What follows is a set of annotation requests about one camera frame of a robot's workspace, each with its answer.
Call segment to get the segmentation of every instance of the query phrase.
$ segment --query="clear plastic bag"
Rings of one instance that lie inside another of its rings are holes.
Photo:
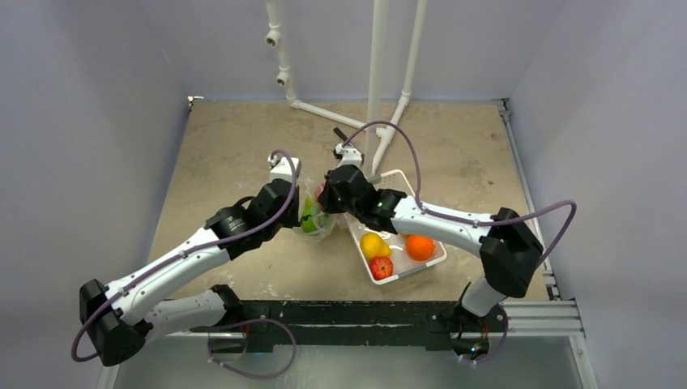
[[[341,215],[329,215],[322,211],[317,196],[322,193],[324,182],[316,182],[301,173],[298,184],[301,187],[302,198],[301,227],[296,227],[293,231],[302,237],[319,242],[328,237],[336,225],[341,225]]]

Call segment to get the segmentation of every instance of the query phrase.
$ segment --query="gray wall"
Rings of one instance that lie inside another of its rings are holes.
[[[139,0],[189,95],[283,99],[264,1]],[[373,2],[280,0],[298,96],[365,99]],[[508,97],[563,0],[432,0],[415,98]],[[391,2],[383,96],[398,99],[416,0]]]
[[[687,2],[568,1],[512,99],[552,260],[602,387],[685,387]],[[563,215],[544,218],[550,241]]]
[[[145,261],[187,102],[129,0],[3,2],[0,51],[0,387],[94,387],[78,288]]]

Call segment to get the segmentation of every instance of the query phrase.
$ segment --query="pvc pipe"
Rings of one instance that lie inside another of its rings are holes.
[[[291,67],[288,64],[288,57],[286,55],[284,32],[279,21],[279,8],[277,7],[276,0],[267,0],[266,5],[267,16],[270,19],[270,32],[265,37],[265,40],[269,46],[277,49],[277,58],[279,59],[277,83],[286,88],[286,101],[290,105],[296,99],[296,94],[293,91],[293,75],[291,74]]]
[[[364,125],[363,122],[357,121],[356,119],[347,118],[344,115],[339,115],[338,113],[331,112],[324,108],[304,103],[298,99],[295,99],[290,105],[292,108],[302,109],[306,112],[314,113],[318,116],[322,116],[323,118],[327,118],[353,128],[361,128]]]
[[[369,92],[367,121],[378,120],[382,108],[382,66],[386,46],[386,27],[389,22],[389,0],[374,0],[372,22],[372,53],[369,60]],[[365,154],[368,156],[377,149],[377,127],[365,130]],[[363,173],[372,175],[372,164],[363,165]]]
[[[401,98],[399,99],[399,104],[396,105],[396,110],[394,111],[394,116],[391,118],[391,122],[394,124],[399,124],[401,115],[403,111],[408,106],[411,95],[412,79],[415,75],[415,65],[417,64],[418,49],[420,48],[420,39],[422,38],[422,29],[425,25],[425,14],[427,13],[427,0],[418,0],[417,9],[415,11],[415,24],[412,28],[412,38],[410,41],[410,50],[408,52],[408,66],[406,67],[406,77],[403,80],[403,90],[401,91]],[[377,167],[382,161],[384,152],[386,148],[391,143],[391,139],[394,137],[396,130],[393,127],[387,126],[386,128],[377,129],[377,136],[381,138],[379,142],[379,147],[374,153],[374,159],[372,163],[372,174],[377,172]]]

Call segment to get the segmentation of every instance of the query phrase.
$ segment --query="beige table surface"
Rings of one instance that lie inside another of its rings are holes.
[[[351,118],[365,118],[365,104],[320,106]],[[394,107],[385,105],[382,116],[390,118]],[[400,125],[410,135],[420,159],[424,201],[474,212],[496,212],[499,207],[513,208],[521,215],[526,211],[495,105],[412,103]],[[218,209],[257,194],[267,182],[267,155],[276,148],[301,158],[302,173],[321,180],[335,167],[331,155],[339,142],[332,132],[335,126],[284,103],[195,104],[151,260],[179,245]],[[356,144],[365,144],[364,135]],[[392,169],[402,169],[415,185],[412,158],[400,136],[392,141],[378,172]],[[481,263],[458,248],[446,246],[446,250],[448,258],[437,266],[377,286],[370,282],[346,229],[335,230],[319,243],[282,230],[260,249],[200,276],[174,297],[228,284],[243,299],[457,300],[466,283],[481,273]],[[525,299],[548,300],[540,271]]]

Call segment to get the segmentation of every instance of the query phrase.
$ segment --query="plastic basket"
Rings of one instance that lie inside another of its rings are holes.
[[[403,174],[403,172],[398,169],[380,174],[380,180],[374,186],[378,189],[396,189],[406,192],[410,195],[415,195],[415,192],[410,187],[410,184],[408,183],[405,174]],[[365,266],[365,269],[370,280],[377,285],[388,284],[391,281],[398,280],[405,276],[410,276],[413,273],[417,273],[420,270],[424,270],[430,266],[434,266],[437,263],[440,263],[441,261],[446,259],[446,249],[444,248],[444,245],[441,242],[434,241],[434,246],[436,247],[436,249],[434,250],[434,254],[431,258],[427,259],[426,261],[420,262],[411,259],[406,254],[405,238],[400,237],[398,235],[394,235],[393,233],[377,233],[375,231],[372,231],[371,229],[365,227],[364,224],[356,220],[356,218],[350,215],[346,215],[346,221],[348,222],[348,231],[350,231],[351,237],[353,238],[353,241],[356,244],[356,248],[358,249],[358,254],[361,257],[363,266]],[[386,242],[386,244],[389,245],[389,247],[391,248],[390,259],[391,262],[394,263],[394,272],[391,276],[388,276],[387,278],[381,280],[374,279],[374,277],[372,276],[372,272],[369,269],[368,262],[365,259],[365,256],[363,255],[363,252],[361,250],[361,237],[364,234],[370,232],[376,233],[377,235],[382,237],[384,242]]]

